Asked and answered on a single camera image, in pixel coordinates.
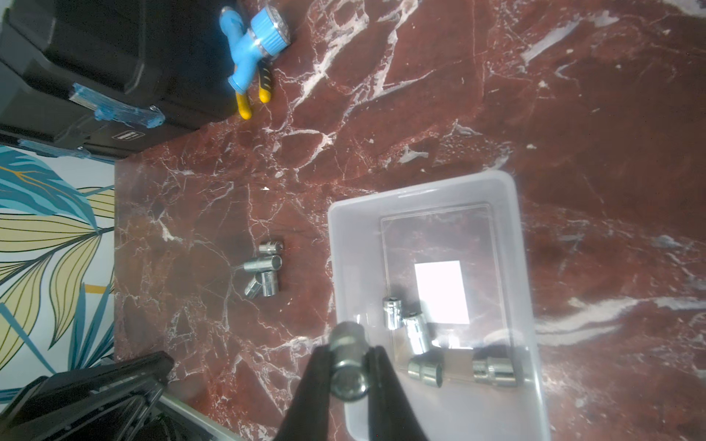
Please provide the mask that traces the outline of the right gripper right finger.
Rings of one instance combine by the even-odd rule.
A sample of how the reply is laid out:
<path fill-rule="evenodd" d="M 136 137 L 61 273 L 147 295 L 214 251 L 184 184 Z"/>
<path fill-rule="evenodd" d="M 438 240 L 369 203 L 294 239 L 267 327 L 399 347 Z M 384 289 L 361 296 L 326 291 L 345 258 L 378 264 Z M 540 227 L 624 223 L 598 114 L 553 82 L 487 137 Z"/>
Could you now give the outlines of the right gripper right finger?
<path fill-rule="evenodd" d="M 427 441 L 385 349 L 372 347 L 366 361 L 369 440 Z"/>

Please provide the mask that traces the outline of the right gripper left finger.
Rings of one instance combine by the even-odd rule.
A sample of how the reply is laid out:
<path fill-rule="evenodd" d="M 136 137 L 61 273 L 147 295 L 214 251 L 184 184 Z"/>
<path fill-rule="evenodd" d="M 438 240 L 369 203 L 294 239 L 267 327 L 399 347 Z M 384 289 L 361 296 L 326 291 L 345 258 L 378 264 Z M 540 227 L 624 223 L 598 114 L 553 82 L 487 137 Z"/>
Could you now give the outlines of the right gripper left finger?
<path fill-rule="evenodd" d="M 316 347 L 274 441 L 327 440 L 331 368 L 329 346 Z"/>

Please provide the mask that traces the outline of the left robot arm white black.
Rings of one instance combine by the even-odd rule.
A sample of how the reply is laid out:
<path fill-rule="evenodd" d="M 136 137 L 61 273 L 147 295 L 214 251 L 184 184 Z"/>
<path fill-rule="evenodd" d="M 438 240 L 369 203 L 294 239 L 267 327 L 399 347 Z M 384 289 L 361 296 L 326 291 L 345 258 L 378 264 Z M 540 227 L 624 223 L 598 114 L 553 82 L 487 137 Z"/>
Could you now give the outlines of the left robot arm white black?
<path fill-rule="evenodd" d="M 163 351 L 40 377 L 1 412 L 3 440 L 134 440 L 168 384 Z"/>

